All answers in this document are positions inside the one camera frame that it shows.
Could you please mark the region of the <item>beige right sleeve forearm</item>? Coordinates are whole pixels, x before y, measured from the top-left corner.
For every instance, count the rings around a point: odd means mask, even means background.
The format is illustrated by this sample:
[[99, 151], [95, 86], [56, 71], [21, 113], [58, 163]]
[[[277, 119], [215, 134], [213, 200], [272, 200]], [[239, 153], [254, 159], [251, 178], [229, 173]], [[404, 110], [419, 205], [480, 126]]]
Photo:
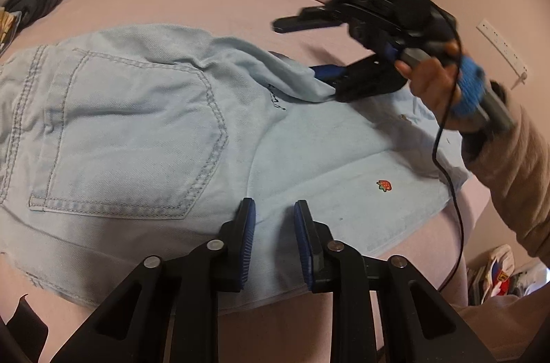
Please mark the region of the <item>beige right sleeve forearm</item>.
[[529, 256], [549, 262], [549, 143], [523, 106], [495, 81], [492, 90], [515, 125], [462, 135], [463, 161], [489, 189], [496, 212]]

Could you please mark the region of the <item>right hand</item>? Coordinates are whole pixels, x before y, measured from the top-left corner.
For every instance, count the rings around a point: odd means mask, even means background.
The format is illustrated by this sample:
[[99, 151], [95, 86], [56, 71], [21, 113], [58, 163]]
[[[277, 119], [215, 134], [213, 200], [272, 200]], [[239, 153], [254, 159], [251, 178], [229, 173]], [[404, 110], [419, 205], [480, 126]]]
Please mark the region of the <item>right hand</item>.
[[440, 127], [462, 134], [477, 132], [480, 127], [469, 118], [458, 118], [451, 112], [445, 119], [448, 106], [453, 108], [461, 100], [461, 89], [455, 78], [461, 74], [455, 63], [444, 67], [435, 57], [421, 61], [414, 68], [398, 60], [396, 70], [409, 81], [411, 93], [434, 114]]

